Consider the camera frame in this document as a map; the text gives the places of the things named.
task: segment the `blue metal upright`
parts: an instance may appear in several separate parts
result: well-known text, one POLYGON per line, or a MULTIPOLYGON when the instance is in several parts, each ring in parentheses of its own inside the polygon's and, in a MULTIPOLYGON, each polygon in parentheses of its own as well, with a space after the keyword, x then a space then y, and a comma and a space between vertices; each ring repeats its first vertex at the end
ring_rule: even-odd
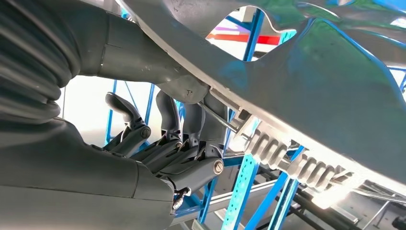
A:
MULTIPOLYGON (((240 22, 239 20, 231 17, 231 16, 227 16, 226 17, 227 20, 243 27, 246 28, 248 30, 250 30, 249 33, 249 38, 247 41, 247 47, 245 49, 245 53, 244 53, 244 57, 243 57, 243 61, 251 61, 252 57, 254 56, 254 51, 255 51, 255 45, 257 43, 259 34, 260 34, 260 30, 261 30, 261 26, 262 26, 262 22, 264 19, 264 14, 262 13, 261 10, 257 10, 253 16, 252 22, 251 23, 243 23, 240 22)), ((232 111, 231 116, 228 118, 229 122, 231 121, 231 119, 233 119, 235 112, 232 111)), ((227 129, 226 131, 226 141, 224 144, 224 151, 225 152, 228 148, 228 144, 230 142, 230 134, 231 134, 231 130, 227 129)), ((214 178, 211 182, 209 182, 209 184, 206 187, 206 192, 203 196, 201 205, 202 205, 202 209, 199 213, 199 217, 198 220, 201 223, 204 223, 204 221, 206 220, 206 216, 207 216, 207 211, 209 210, 209 205, 210 205, 210 200, 213 196, 213 192, 214 192, 214 188, 215 185, 217 184, 217 178, 214 178)))
MULTIPOLYGON (((263 12, 257 9, 252 18, 250 34, 243 57, 244 61, 251 61, 254 56, 255 46, 261 32, 263 20, 263 12)), ((259 162, 257 162, 250 153, 246 153, 237 176, 222 230, 236 230, 238 228, 258 167, 259 162)))
MULTIPOLYGON (((300 146, 295 153, 292 156, 292 160, 294 160, 297 156, 300 155, 300 153, 304 150, 303 146, 300 146)), ((268 208, 271 206, 272 202, 275 200, 276 196, 278 195, 278 193, 280 192, 280 190, 282 189, 283 185, 286 183, 286 180, 288 179, 288 175, 286 173, 282 173, 278 180, 276 181, 276 183, 273 185, 272 189, 268 192, 268 194, 266 195, 266 197, 264 198, 264 200, 262 201, 262 203, 259 205, 259 207, 257 208, 257 210, 255 211, 254 215, 251 217, 251 219, 248 221, 247 225, 245 226, 245 229, 247 230, 253 230, 255 229, 255 227, 258 225, 258 223, 261 221, 262 217, 264 216, 264 214, 266 213, 266 211, 268 210, 268 208)), ((292 187, 289 186, 287 187, 287 184, 285 184, 285 189, 291 191, 292 187)), ((284 203, 284 201, 282 199, 279 200, 278 206, 282 206, 282 204, 284 203)), ((272 220, 274 220, 274 217, 276 217, 276 210, 274 215, 272 216, 272 220)))
POLYGON ((289 179, 282 190, 281 198, 278 201, 276 209, 272 215, 271 222, 269 223, 268 230, 280 230, 283 222, 285 221, 286 214, 288 214, 289 208, 294 195, 296 194, 297 186, 299 182, 294 179, 289 179))
MULTIPOLYGON (((291 31, 291 32, 286 32, 281 35, 281 38, 279 40, 279 44, 289 40, 291 37, 293 37, 296 34, 296 31, 291 31)), ((246 159, 243 159, 240 172, 238 173, 238 178, 236 185, 234 187, 233 191, 233 196, 231 197, 230 204, 228 206, 227 212, 226 212, 226 217, 222 226, 222 230, 236 230, 238 228, 238 225, 240 223, 242 214, 245 209, 245 204, 248 200, 249 192, 252 187, 253 181, 251 180, 246 180, 247 178, 255 178, 255 175, 258 170, 259 162, 256 162, 255 159, 253 159, 251 154, 248 154, 245 156, 246 159)), ((264 205, 261 205, 261 209, 258 209, 256 212, 256 215, 254 215, 253 218, 251 218, 250 223, 246 226, 245 229, 247 230, 253 230, 255 226, 258 224, 259 220, 262 218, 263 214, 265 211, 268 209, 268 207, 271 205, 272 201, 275 199, 276 194, 280 191, 282 186, 285 184, 287 180, 287 175, 282 174, 281 177, 278 179, 277 184, 274 185, 274 188, 271 189, 270 194, 267 196, 268 199, 266 199, 266 202, 263 202, 264 205)), ((290 191, 296 191, 294 189, 294 185, 297 186, 295 183, 290 183, 292 186, 287 187, 287 194, 289 194, 290 191)), ((283 220, 284 218, 278 218, 276 220, 280 221, 283 220)))
POLYGON ((405 71, 405 76, 402 79, 402 82, 400 83, 399 89, 403 93, 403 90, 405 89, 405 84, 406 84, 406 71, 405 71))

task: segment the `white wall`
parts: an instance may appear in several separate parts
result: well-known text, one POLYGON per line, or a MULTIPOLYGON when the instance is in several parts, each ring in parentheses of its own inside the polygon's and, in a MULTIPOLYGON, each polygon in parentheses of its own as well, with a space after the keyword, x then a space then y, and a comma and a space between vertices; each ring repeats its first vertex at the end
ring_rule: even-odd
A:
MULTIPOLYGON (((73 123, 88 144, 104 145, 109 114, 109 107, 105 103, 104 97, 113 89, 113 82, 114 80, 99 77, 76 76, 62 90, 61 99, 57 101, 61 107, 59 116, 73 123)), ((147 110, 150 85, 145 82, 128 82, 135 103, 143 117, 147 110)), ((159 88, 155 87, 154 95, 156 96, 158 92, 159 88)), ((116 94, 132 102, 123 81, 118 81, 116 94)), ((150 141, 155 141, 160 137, 160 123, 161 117, 154 99, 149 123, 152 129, 150 141)), ((119 113, 113 113, 111 135, 115 136, 123 128, 122 116, 119 113)))

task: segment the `blue steel rack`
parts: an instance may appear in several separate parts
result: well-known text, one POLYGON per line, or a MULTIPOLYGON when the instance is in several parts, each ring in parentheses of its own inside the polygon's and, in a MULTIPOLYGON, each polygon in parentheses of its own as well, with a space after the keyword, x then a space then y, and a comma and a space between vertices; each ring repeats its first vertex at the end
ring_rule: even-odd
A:
MULTIPOLYGON (((126 18, 126 12, 123 12, 122 17, 126 18)), ((237 20, 231 16, 227 16, 226 19, 249 30, 248 42, 247 42, 247 47, 246 47, 246 50, 244 53, 243 60, 251 61, 254 51, 255 51, 255 46, 256 46, 256 43, 257 43, 257 40, 258 40, 258 37, 260 34, 262 22, 264 19, 264 14, 262 13, 261 10, 257 9, 256 12, 254 13, 251 23, 240 22, 239 20, 237 20)), ((281 35, 279 44, 289 40, 295 34, 296 34, 295 31, 283 33, 281 35)), ((136 104, 135 104, 134 99, 132 98, 130 89, 126 82, 125 82, 125 84, 130 93, 134 106, 136 107, 136 104)), ((401 90, 403 90, 403 88, 405 87, 405 84, 406 84, 406 75, 400 84, 401 90)), ((116 88, 117 88, 117 80, 114 81, 113 92, 116 92, 116 88)), ((155 90, 155 85, 151 84, 148 104, 147 104, 147 112, 145 115, 146 124, 149 123, 149 116, 150 116, 150 112, 151 112, 154 90, 155 90)), ((180 113, 181 119, 184 118, 185 111, 183 108, 183 104, 180 102, 176 102, 176 105, 178 107, 178 111, 180 113)), ((232 111, 232 113, 230 114, 230 117, 229 117, 229 121, 233 118, 234 114, 235 114, 235 112, 232 111)), ((105 139, 106 142, 111 140, 110 131, 111 131, 112 116, 113 116, 113 112, 112 112, 112 110, 110 110, 109 120, 108 120, 107 130, 106 130, 106 139, 105 139)), ((224 148, 225 151, 230 142, 230 134, 231 134, 231 131, 229 129, 227 129, 225 148, 224 148)), ((292 156, 292 160, 294 160, 303 150, 304 150, 304 147, 300 146, 294 152, 294 154, 292 156)), ((230 158, 230 159, 225 158, 224 164, 225 164, 225 167, 240 165, 240 171, 237 176, 236 185, 234 186, 233 194, 232 194, 232 197, 231 197, 231 200, 230 200, 227 212, 226 212, 226 217, 225 217, 225 220, 224 220, 224 223, 222 226, 222 230, 236 230, 241 221, 241 217, 242 217, 242 214, 243 214, 243 211, 245 208, 245 204, 248 200, 249 192, 251 190, 253 180, 256 176, 256 173, 257 173, 257 170, 259 167, 259 162, 256 162, 256 160, 252 157, 252 155, 250 153, 247 153, 244 157, 234 157, 234 158, 230 158)), ((178 209, 176 211, 175 216, 181 217, 181 216, 184 216, 184 215, 187 215, 190 213, 199 212, 198 220, 201 223, 204 223, 206 216, 207 216, 207 212, 209 210, 210 200, 212 199, 214 187, 215 187, 216 183, 217 183, 217 178, 215 178, 207 186, 205 186, 205 193, 203 195, 202 200, 200 200, 196 195, 192 195, 191 197, 185 197, 185 202, 180 207, 180 209, 178 209)), ((247 230, 255 229, 255 227, 258 225, 261 218, 263 217, 263 215, 266 213, 269 206, 272 204, 272 202, 275 200, 278 193, 283 188, 282 193, 281 193, 281 198, 277 204, 274 215, 272 216, 271 222, 268 227, 268 230, 279 230, 281 228, 283 221, 286 217, 286 214, 289 210, 293 196, 296 193, 297 186, 298 186, 298 182, 296 180, 288 179, 288 175, 285 173, 282 173, 279 176, 277 182, 274 184, 272 189, 268 192, 268 194, 266 195, 266 197, 260 204, 257 211, 254 213, 254 215, 251 217, 251 219, 245 226, 245 229, 247 229, 247 230)))

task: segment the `screw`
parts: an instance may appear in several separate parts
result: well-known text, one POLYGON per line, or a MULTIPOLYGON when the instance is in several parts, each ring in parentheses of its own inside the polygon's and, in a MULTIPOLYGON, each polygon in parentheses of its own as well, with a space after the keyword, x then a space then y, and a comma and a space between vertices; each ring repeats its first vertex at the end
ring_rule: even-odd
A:
POLYGON ((151 129, 149 129, 149 127, 145 127, 143 130, 141 130, 142 138, 148 138, 150 135, 151 135, 151 129))
POLYGON ((181 207, 182 203, 183 203, 183 199, 180 199, 180 200, 176 201, 176 202, 173 204, 173 207, 172 207, 172 208, 173 208, 174 210, 176 210, 176 209, 178 209, 178 208, 181 207))
POLYGON ((223 172, 223 170, 224 170, 223 161, 222 160, 216 160, 214 162, 214 173, 216 175, 219 175, 219 174, 221 174, 223 172))

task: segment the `robotic hand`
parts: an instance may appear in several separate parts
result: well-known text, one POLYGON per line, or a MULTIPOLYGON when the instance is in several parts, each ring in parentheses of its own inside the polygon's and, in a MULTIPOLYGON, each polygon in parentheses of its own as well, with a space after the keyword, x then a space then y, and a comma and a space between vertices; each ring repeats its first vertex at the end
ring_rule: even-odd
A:
POLYGON ((150 129, 134 106, 114 93, 107 93, 107 104, 123 115, 126 127, 103 149, 142 162, 157 178, 173 187, 176 195, 173 209, 176 210, 182 205, 184 196, 190 196, 223 171, 224 146, 200 141, 205 122, 205 112, 200 106, 185 105, 182 135, 174 100, 163 91, 158 93, 156 100, 162 116, 162 137, 135 153, 149 137, 150 129))

